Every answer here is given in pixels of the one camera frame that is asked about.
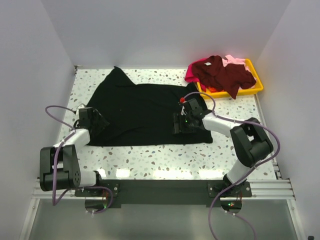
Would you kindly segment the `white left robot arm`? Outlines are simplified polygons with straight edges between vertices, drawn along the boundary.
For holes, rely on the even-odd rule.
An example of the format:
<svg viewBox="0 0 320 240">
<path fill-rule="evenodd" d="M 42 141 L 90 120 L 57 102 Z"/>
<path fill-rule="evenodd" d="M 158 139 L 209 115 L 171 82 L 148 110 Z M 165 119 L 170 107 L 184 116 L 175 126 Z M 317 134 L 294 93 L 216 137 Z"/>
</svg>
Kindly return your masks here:
<svg viewBox="0 0 320 240">
<path fill-rule="evenodd" d="M 45 112 L 56 119 L 49 113 L 50 108 L 51 105 L 47 106 Z M 104 184 L 98 180 L 98 173 L 95 170 L 80 169 L 77 151 L 87 146 L 110 123 L 93 107 L 82 106 L 70 111 L 77 118 L 73 125 L 56 119 L 70 128 L 69 135 L 59 143 L 40 150 L 40 188 L 48 192 L 86 187 L 86 191 L 92 196 L 99 196 L 104 190 Z"/>
</svg>

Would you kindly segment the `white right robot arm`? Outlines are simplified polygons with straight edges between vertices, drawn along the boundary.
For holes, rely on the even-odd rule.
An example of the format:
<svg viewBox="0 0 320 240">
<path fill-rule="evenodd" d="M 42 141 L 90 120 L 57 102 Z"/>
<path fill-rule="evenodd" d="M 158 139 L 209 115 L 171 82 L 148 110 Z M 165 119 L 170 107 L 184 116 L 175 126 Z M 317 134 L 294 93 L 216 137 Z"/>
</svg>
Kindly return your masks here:
<svg viewBox="0 0 320 240">
<path fill-rule="evenodd" d="M 264 160 L 274 150 L 271 140 L 260 122 L 251 117 L 248 120 L 227 120 L 203 109 L 196 99 L 180 99 L 181 112 L 173 115 L 174 134 L 190 134 L 199 130 L 211 131 L 230 137 L 237 160 L 231 170 L 223 176 L 223 192 L 230 197 L 240 190 L 244 177 L 257 162 Z"/>
</svg>

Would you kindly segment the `black t shirt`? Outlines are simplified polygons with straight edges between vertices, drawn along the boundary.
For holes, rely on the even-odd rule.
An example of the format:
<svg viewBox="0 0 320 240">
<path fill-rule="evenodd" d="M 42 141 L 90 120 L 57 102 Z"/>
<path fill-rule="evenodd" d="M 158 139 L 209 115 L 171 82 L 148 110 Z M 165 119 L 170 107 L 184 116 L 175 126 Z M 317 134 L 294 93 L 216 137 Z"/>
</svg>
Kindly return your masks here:
<svg viewBox="0 0 320 240">
<path fill-rule="evenodd" d="M 114 69 L 98 85 L 87 107 L 110 123 L 89 145 L 125 147 L 186 145 L 213 142 L 211 132 L 197 128 L 194 133 L 174 134 L 174 114 L 181 111 L 180 98 L 196 92 L 194 84 L 134 84 L 125 72 Z"/>
</svg>

